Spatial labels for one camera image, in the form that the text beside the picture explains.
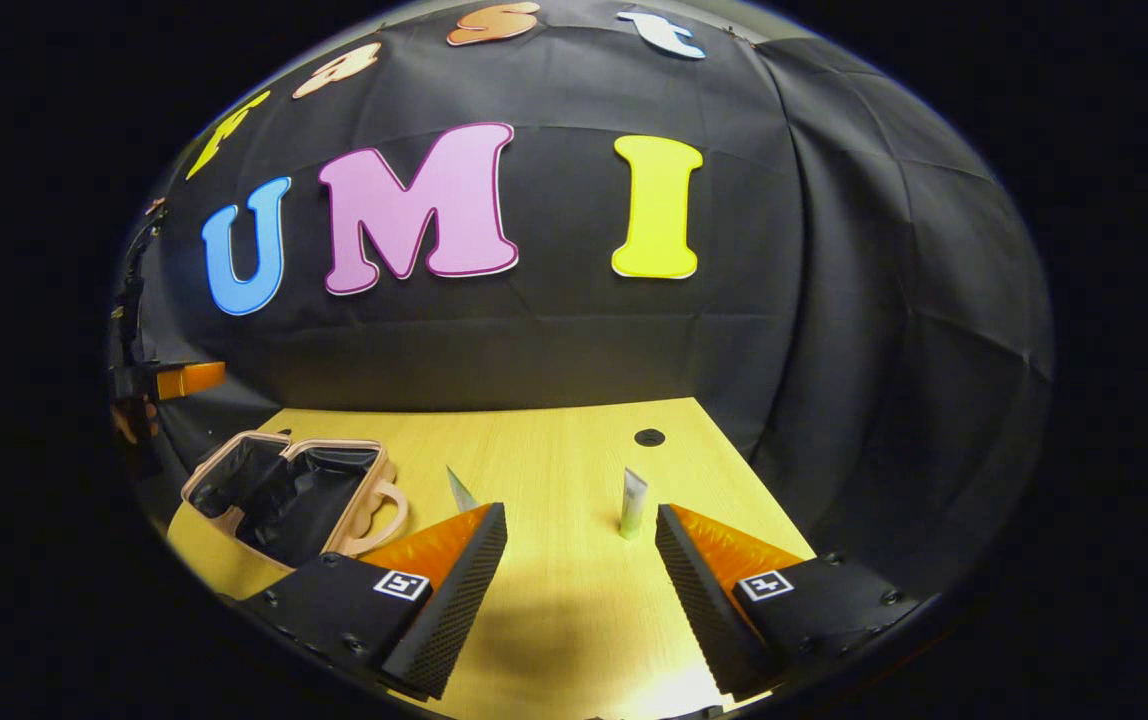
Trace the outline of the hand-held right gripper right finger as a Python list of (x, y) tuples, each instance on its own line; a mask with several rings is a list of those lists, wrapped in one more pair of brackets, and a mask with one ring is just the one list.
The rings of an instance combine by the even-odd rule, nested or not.
[(912, 648), (938, 606), (848, 552), (802, 559), (676, 503), (656, 547), (721, 692), (808, 696), (856, 682)]

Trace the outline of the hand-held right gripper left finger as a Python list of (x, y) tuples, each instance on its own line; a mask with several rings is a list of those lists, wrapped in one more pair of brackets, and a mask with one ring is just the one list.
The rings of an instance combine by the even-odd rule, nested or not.
[(507, 543), (483, 503), (360, 559), (323, 553), (236, 614), (352, 682), (440, 700)]

